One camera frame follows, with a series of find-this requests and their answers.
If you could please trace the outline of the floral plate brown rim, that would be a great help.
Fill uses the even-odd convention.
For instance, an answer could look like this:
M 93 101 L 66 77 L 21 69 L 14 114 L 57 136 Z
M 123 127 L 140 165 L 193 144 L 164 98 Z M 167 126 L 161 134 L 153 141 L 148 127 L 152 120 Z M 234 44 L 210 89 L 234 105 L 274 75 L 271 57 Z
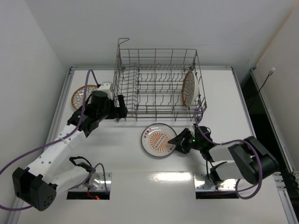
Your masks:
M 183 80 L 181 97 L 184 107 L 190 107 L 199 95 L 199 84 L 197 76 L 189 71 Z
M 85 102 L 88 104 L 91 101 L 90 98 L 91 98 L 92 92 L 95 91 L 95 90 L 97 90 L 98 87 L 96 85 L 89 84 L 89 85 L 87 85 L 86 89 L 87 90 L 86 90 L 86 95 L 85 95 L 85 97 L 86 97 L 86 101 Z M 84 97 L 83 96 L 84 95 L 84 91 L 85 91 L 85 87 L 82 86 L 82 87 L 78 88 L 73 93 L 72 98 L 71 98 L 71 105 L 74 108 L 74 110 L 77 110 L 77 109 L 79 109 L 82 106 L 82 104 L 83 104 L 83 97 Z

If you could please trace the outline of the orange sunburst plate dark rim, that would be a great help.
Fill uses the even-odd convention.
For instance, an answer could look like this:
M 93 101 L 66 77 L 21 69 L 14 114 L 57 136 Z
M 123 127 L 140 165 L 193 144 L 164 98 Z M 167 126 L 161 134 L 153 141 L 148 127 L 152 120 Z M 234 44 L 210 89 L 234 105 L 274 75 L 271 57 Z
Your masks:
M 168 141 L 177 136 L 176 131 L 165 123 L 147 126 L 141 134 L 143 150 L 154 158 L 165 158 L 175 151 L 175 146 Z

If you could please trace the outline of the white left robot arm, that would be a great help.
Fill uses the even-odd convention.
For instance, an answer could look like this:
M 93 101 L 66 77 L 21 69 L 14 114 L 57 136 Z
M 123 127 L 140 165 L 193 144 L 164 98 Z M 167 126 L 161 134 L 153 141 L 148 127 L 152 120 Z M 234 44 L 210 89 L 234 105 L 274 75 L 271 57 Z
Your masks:
M 106 92 L 93 91 L 87 97 L 88 102 L 83 103 L 68 119 L 55 141 L 25 169 L 17 168 L 13 172 L 16 196 L 33 208 L 44 211 L 50 207 L 57 194 L 88 181 L 95 172 L 88 162 L 75 163 L 73 169 L 59 175 L 55 172 L 66 158 L 74 162 L 75 157 L 70 157 L 70 153 L 98 128 L 102 120 L 127 116 L 124 96 L 118 95 L 117 99 L 119 106 L 115 106 L 114 100 Z

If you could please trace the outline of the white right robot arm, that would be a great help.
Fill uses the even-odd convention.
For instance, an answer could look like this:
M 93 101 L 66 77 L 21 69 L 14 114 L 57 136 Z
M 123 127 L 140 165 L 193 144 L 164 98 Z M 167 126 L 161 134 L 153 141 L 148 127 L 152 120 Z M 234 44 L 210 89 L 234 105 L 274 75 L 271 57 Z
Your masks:
M 212 143 L 211 130 L 206 126 L 196 127 L 194 133 L 185 128 L 178 136 L 168 141 L 175 150 L 187 154 L 198 150 L 207 162 L 218 162 L 210 168 L 209 178 L 214 185 L 227 179 L 244 179 L 255 185 L 259 183 L 259 171 L 266 178 L 279 171 L 277 159 L 253 136 L 243 141 L 216 145 Z

